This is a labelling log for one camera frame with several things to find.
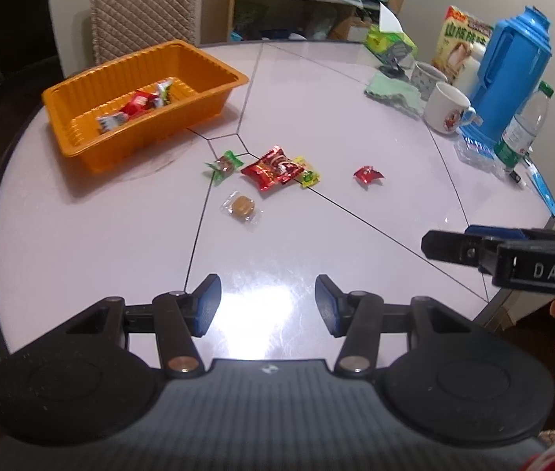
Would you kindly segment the small red candy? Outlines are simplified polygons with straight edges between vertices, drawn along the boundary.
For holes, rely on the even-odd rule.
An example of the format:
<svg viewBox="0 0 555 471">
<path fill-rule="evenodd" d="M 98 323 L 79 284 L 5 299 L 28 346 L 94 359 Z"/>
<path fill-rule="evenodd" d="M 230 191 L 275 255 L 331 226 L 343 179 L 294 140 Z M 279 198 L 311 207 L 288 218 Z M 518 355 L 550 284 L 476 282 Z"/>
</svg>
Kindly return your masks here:
<svg viewBox="0 0 555 471">
<path fill-rule="evenodd" d="M 384 175 L 376 170 L 373 166 L 367 165 L 358 168 L 354 174 L 354 179 L 356 182 L 365 188 L 369 186 L 381 182 L 385 177 Z"/>
</svg>

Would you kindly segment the yellow green candy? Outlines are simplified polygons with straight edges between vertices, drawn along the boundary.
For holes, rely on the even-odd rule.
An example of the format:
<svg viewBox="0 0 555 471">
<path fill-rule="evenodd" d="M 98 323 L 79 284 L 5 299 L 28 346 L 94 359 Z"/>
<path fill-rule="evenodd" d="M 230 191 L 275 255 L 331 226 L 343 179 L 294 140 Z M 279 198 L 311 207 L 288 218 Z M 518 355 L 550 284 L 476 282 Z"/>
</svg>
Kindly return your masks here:
<svg viewBox="0 0 555 471">
<path fill-rule="evenodd" d="M 297 181 L 300 183 L 301 188 L 310 188 L 315 186 L 321 180 L 319 171 L 313 168 L 307 159 L 303 156 L 297 156 L 294 163 L 302 167 L 302 172 L 297 176 Z"/>
</svg>

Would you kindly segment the green brown candy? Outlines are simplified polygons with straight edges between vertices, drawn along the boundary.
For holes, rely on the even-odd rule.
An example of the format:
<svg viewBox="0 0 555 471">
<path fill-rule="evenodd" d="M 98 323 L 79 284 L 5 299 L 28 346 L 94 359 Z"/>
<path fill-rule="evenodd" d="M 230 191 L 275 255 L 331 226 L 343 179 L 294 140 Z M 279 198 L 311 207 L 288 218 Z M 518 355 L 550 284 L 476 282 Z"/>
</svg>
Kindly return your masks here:
<svg viewBox="0 0 555 471">
<path fill-rule="evenodd" d="M 221 184 L 235 171 L 241 169 L 243 165 L 243 161 L 231 150 L 226 150 L 217 159 L 205 164 L 215 185 Z"/>
</svg>

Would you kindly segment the red gold candy pack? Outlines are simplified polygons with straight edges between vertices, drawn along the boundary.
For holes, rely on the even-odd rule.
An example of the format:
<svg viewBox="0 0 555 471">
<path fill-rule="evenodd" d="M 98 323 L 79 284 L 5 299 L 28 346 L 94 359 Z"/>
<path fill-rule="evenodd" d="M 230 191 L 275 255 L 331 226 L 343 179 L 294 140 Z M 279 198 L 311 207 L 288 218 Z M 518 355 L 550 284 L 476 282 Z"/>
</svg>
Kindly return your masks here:
<svg viewBox="0 0 555 471">
<path fill-rule="evenodd" d="M 241 173 L 248 177 L 260 192 L 266 192 L 278 182 L 278 173 L 262 159 L 241 169 Z"/>
</svg>

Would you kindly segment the dark red patterned candy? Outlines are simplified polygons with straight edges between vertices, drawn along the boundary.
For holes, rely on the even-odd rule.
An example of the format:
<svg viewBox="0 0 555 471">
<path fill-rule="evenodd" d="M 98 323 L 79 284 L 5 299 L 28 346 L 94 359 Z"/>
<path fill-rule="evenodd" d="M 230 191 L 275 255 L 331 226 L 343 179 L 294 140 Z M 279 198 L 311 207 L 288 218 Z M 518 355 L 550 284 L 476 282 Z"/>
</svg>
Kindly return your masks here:
<svg viewBox="0 0 555 471">
<path fill-rule="evenodd" d="M 282 184 L 288 183 L 305 171 L 301 164 L 286 156 L 283 148 L 279 146 L 274 146 L 261 160 L 272 169 L 276 180 Z"/>
</svg>

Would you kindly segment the black-white snack packet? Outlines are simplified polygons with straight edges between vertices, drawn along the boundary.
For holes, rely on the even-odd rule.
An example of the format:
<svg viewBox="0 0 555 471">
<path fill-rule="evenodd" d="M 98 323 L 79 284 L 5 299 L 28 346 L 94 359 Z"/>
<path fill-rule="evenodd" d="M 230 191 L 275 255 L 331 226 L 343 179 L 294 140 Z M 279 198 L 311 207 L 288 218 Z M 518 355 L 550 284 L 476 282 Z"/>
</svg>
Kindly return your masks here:
<svg viewBox="0 0 555 471">
<path fill-rule="evenodd" d="M 96 119 L 102 134 L 117 129 L 119 126 L 123 126 L 126 121 L 128 121 L 128 115 L 123 112 L 114 112 Z"/>
</svg>

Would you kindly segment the red candy pack white label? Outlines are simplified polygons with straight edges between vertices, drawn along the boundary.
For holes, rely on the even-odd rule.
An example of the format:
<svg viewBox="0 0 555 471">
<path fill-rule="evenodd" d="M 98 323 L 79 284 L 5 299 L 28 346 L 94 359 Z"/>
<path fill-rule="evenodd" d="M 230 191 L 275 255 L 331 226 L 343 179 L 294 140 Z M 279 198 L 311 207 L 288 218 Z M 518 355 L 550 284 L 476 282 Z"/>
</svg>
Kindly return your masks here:
<svg viewBox="0 0 555 471">
<path fill-rule="evenodd" d="M 156 108 L 156 96 L 143 90 L 137 90 L 131 95 L 131 99 L 121 108 L 121 112 L 128 115 L 128 119 L 138 116 Z"/>
</svg>

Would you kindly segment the grey-blue foil snack pouch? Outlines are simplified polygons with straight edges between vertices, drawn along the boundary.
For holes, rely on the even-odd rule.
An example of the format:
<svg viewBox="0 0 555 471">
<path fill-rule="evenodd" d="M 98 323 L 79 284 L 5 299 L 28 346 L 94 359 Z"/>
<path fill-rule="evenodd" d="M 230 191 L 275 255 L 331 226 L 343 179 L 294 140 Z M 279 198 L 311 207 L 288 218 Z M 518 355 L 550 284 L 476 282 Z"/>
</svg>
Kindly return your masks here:
<svg viewBox="0 0 555 471">
<path fill-rule="evenodd" d="M 162 108 L 163 106 L 169 105 L 172 101 L 171 88 L 173 85 L 173 79 L 167 78 L 156 83 L 156 100 L 155 106 L 157 108 Z"/>
</svg>

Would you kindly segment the blue-label plastic packet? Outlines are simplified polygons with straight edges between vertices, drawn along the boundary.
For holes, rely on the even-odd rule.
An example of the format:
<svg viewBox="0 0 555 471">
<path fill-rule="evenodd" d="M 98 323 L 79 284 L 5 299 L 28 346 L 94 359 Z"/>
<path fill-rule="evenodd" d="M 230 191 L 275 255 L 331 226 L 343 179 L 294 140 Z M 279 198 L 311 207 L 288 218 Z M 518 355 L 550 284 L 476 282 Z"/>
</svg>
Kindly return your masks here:
<svg viewBox="0 0 555 471">
<path fill-rule="evenodd" d="M 491 149 L 481 141 L 460 133 L 455 142 L 455 150 L 458 159 L 462 163 L 470 165 L 482 171 L 491 171 L 495 166 L 495 158 Z"/>
</svg>

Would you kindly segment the clear water bottle green label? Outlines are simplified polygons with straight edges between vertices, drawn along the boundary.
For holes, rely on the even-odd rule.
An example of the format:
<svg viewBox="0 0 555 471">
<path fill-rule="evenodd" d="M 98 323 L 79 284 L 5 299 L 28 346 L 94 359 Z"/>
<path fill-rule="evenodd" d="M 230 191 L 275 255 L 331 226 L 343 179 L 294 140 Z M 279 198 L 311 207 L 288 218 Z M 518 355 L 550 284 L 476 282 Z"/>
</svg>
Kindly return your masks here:
<svg viewBox="0 0 555 471">
<path fill-rule="evenodd" d="M 522 108 L 512 117 L 493 148 L 497 168 L 501 171 L 505 173 L 513 171 L 533 145 L 548 117 L 553 94 L 553 87 L 541 81 L 534 93 L 526 99 Z"/>
</svg>

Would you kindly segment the white cartoon mug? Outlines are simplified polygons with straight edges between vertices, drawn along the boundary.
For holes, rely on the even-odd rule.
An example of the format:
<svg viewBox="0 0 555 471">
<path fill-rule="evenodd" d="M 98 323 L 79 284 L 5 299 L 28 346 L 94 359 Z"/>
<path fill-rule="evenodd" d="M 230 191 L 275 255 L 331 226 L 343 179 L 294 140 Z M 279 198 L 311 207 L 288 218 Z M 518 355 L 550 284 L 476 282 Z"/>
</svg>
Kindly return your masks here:
<svg viewBox="0 0 555 471">
<path fill-rule="evenodd" d="M 467 126 L 477 117 L 468 97 L 448 83 L 438 82 L 423 112 L 423 121 L 442 135 L 455 134 L 460 126 Z"/>
</svg>

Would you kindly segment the clear wrapped orange candy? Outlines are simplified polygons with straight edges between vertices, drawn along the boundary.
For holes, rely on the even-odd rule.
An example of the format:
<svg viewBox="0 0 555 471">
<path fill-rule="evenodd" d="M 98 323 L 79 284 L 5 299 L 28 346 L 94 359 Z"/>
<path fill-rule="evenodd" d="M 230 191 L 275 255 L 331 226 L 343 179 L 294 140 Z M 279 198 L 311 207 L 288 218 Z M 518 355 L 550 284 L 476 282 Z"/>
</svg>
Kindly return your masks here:
<svg viewBox="0 0 555 471">
<path fill-rule="evenodd" d="M 222 203 L 221 210 L 244 225 L 256 225 L 262 217 L 262 210 L 256 201 L 239 190 L 229 194 Z"/>
</svg>

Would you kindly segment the patterned white mug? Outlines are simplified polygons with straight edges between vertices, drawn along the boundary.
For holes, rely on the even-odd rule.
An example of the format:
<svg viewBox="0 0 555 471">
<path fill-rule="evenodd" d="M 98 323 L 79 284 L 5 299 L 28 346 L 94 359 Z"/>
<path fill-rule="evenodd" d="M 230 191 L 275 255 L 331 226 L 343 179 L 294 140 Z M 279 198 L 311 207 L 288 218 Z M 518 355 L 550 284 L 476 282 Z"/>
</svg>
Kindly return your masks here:
<svg viewBox="0 0 555 471">
<path fill-rule="evenodd" d="M 448 82 L 448 77 L 433 65 L 416 61 L 412 68 L 409 83 L 416 87 L 423 101 L 427 101 L 431 97 L 439 82 Z"/>
</svg>

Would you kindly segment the green folded cloth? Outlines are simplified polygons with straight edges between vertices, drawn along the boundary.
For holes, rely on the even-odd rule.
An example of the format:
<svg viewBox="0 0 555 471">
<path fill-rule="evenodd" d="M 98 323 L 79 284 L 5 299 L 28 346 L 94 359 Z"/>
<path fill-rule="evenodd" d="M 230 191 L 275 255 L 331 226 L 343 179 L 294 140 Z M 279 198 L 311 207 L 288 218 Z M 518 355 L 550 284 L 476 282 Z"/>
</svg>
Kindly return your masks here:
<svg viewBox="0 0 555 471">
<path fill-rule="evenodd" d="M 364 94 L 411 118 L 419 119 L 423 116 L 425 101 L 419 90 L 405 81 L 389 78 L 382 72 L 376 72 L 364 89 Z"/>
</svg>

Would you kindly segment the blue thermos jug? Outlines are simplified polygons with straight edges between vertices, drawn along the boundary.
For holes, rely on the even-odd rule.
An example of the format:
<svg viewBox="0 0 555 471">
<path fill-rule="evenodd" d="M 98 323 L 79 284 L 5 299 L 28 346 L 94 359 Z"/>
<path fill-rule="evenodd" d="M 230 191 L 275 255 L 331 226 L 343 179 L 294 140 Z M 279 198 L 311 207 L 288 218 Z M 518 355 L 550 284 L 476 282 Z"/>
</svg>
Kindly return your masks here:
<svg viewBox="0 0 555 471">
<path fill-rule="evenodd" d="M 489 148 L 538 85 L 552 57 L 551 21 L 534 6 L 497 21 L 486 47 L 470 101 L 477 118 L 462 133 Z"/>
</svg>

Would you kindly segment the grey phone stand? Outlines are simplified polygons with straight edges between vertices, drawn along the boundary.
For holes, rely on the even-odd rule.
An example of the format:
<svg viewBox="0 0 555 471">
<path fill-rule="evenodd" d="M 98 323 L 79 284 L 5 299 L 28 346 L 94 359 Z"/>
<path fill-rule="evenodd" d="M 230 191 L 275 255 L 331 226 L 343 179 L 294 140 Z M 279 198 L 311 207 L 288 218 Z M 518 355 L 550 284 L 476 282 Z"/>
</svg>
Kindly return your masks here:
<svg viewBox="0 0 555 471">
<path fill-rule="evenodd" d="M 392 79 L 404 79 L 405 70 L 401 61 L 412 53 L 412 46 L 404 42 L 395 42 L 389 46 L 379 57 L 381 73 Z"/>
</svg>

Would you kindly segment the yellow snack box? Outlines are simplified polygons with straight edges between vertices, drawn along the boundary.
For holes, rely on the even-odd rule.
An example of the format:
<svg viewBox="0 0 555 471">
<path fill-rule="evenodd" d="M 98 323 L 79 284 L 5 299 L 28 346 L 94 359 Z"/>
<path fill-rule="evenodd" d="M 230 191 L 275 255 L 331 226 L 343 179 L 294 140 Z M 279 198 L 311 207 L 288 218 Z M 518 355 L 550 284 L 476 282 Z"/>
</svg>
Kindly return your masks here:
<svg viewBox="0 0 555 471">
<path fill-rule="evenodd" d="M 431 64 L 453 82 L 474 43 L 486 46 L 493 32 L 488 22 L 450 5 L 446 10 Z"/>
</svg>

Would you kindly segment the green tissue pack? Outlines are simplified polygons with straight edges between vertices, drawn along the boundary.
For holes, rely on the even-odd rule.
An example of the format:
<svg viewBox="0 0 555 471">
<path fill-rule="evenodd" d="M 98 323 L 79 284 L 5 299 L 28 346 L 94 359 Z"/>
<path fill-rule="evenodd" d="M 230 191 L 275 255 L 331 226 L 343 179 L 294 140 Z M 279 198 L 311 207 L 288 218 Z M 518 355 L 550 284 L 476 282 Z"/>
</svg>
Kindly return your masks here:
<svg viewBox="0 0 555 471">
<path fill-rule="evenodd" d="M 413 57 L 418 53 L 417 45 L 404 32 L 399 19 L 384 3 L 381 3 L 378 23 L 371 25 L 364 39 L 364 46 L 379 59 L 380 55 L 395 42 L 404 42 L 412 46 L 410 55 Z"/>
</svg>

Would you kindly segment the orange plastic tray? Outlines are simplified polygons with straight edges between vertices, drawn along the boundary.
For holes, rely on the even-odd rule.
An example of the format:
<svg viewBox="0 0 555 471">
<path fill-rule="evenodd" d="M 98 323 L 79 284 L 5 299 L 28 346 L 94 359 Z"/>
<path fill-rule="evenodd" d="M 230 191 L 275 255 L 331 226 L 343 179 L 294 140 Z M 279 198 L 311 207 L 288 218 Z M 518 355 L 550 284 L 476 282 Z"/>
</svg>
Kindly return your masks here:
<svg viewBox="0 0 555 471">
<path fill-rule="evenodd" d="M 101 173 L 219 116 L 247 82 L 234 67 L 173 40 L 74 75 L 42 100 L 61 154 Z"/>
</svg>

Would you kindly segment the wooden shelf unit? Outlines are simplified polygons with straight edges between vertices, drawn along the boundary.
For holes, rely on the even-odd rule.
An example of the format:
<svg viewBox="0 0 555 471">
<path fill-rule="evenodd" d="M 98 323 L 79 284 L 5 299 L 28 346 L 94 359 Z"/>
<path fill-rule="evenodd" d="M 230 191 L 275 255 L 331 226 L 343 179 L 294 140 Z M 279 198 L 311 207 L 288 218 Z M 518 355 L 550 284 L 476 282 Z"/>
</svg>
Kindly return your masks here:
<svg viewBox="0 0 555 471">
<path fill-rule="evenodd" d="M 401 10 L 403 0 L 200 0 L 201 45 L 302 38 L 361 42 L 379 5 Z"/>
</svg>

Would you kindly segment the quilted beige chair back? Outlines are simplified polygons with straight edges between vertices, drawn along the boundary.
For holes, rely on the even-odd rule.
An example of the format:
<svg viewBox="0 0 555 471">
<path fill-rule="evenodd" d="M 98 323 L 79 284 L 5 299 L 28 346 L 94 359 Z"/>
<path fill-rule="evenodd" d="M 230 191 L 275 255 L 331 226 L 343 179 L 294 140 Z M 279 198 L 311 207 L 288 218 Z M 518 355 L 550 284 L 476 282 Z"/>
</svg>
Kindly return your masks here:
<svg viewBox="0 0 555 471">
<path fill-rule="evenodd" d="M 197 0 L 90 0 L 96 64 L 173 39 L 195 42 Z"/>
</svg>

